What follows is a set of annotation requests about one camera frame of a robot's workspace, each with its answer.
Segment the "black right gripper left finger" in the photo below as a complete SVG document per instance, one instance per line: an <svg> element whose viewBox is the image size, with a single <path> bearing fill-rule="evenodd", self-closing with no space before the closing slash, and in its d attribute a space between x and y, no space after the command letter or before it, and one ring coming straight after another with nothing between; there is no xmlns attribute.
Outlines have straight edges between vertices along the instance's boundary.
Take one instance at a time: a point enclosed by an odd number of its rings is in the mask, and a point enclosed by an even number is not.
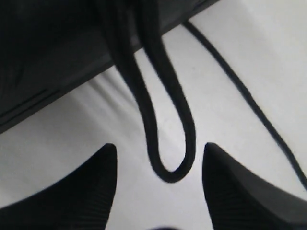
<svg viewBox="0 0 307 230"><path fill-rule="evenodd" d="M105 144L52 186L0 210L2 230L104 230L118 178L118 155Z"/></svg>

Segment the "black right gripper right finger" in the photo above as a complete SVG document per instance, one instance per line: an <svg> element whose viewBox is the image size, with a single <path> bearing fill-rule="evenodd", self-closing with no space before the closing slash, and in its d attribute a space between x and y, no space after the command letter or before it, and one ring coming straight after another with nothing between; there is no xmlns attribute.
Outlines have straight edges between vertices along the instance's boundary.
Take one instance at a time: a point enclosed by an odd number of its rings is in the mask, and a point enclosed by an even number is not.
<svg viewBox="0 0 307 230"><path fill-rule="evenodd" d="M215 230L305 230L307 202L263 180L215 143L203 154L203 191Z"/></svg>

